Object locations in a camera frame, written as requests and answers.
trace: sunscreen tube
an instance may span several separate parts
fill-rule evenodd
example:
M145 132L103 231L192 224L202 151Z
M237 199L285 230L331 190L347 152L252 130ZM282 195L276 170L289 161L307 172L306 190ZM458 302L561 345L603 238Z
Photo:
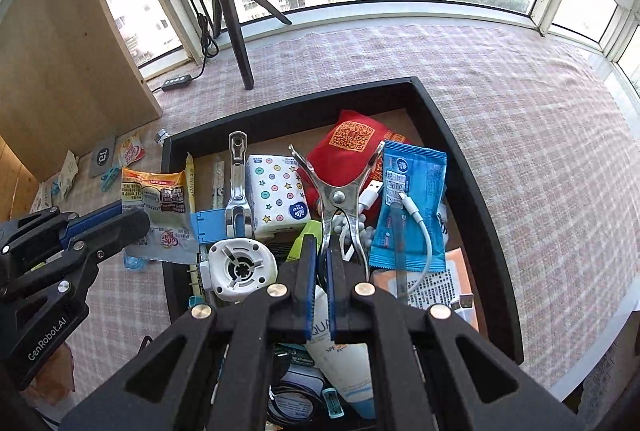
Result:
M316 286L314 325L306 351L332 386L362 418L374 419L371 370L367 345L336 345L329 333L327 297Z

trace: printed label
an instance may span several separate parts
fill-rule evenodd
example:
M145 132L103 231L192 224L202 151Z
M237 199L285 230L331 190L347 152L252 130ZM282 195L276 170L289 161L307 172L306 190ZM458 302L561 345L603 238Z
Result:
M401 203L400 192L406 192L407 178L405 175L387 170L385 176L385 203Z
M409 169L409 165L406 163L404 158L399 158L396 160L396 165L398 166L398 171L401 173L406 173Z
M302 220L306 217L307 212L305 202L298 202L289 207L289 214L291 214L294 220Z
M58 319L58 324L53 325L51 327L51 329L49 330L49 332L44 334L44 337L41 338L41 340L38 341L38 345L35 348L33 348L33 351L31 351L30 354L27 355L27 358L30 361L35 361L37 356L42 352L42 350L44 350L44 348L49 344L49 342L51 342L53 337L60 330L62 330L62 327L64 325L66 325L66 319L64 317L61 317L60 319Z

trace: snack wrapper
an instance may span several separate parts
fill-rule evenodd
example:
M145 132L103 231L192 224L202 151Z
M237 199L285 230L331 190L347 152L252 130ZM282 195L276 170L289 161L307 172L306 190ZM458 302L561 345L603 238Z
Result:
M145 149L136 135L128 136L118 147L118 161L121 169L129 167L143 156L145 156Z
M127 255L191 265L198 240L191 228L184 171L156 174L122 170L122 210L142 208L151 222L146 236L126 248Z

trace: checkered tablecloth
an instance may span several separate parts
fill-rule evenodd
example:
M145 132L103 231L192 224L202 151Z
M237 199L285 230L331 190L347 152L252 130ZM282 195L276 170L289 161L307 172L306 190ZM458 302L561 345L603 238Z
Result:
M639 270L640 150L577 49L512 27L417 25L305 30L248 48L255 90L244 90L224 50L189 88L158 93L164 115L139 130L147 155L134 167L159 171L151 137L161 127L178 133L302 94L416 75L494 221L522 326L522 367L545 387L561 377ZM118 197L87 173L85 157L64 209L84 214ZM143 335L169 324L158 263L135 272L121 257L108 260L87 302L90 315L69 338L77 398L130 359Z

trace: metal bottle opener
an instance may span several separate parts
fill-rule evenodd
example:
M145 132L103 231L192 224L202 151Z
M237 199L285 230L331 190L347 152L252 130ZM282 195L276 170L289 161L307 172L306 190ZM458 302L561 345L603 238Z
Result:
M360 234L358 232L358 197L360 191L366 182L371 169L376 164L376 161L382 154L385 141L381 141L378 147L369 158L367 165L353 182L345 186L332 186L318 178L314 167L308 162L308 160L298 153L292 144L289 145L289 151L296 159L298 165L305 171L313 182L314 187L318 190L320 196L321 216L322 216L322 245L320 247L320 256L325 255L327 249L329 249L329 240L331 238L331 220L335 216L335 213L343 212L347 223L349 224L349 233L351 235L351 242L353 248L358 256L358 261L364 265L365 276L369 281L369 262L364 254L362 243L360 242Z
M244 189L246 133L234 131L229 135L229 153L231 155L231 197L225 207L226 235L227 237L253 237L251 208Z

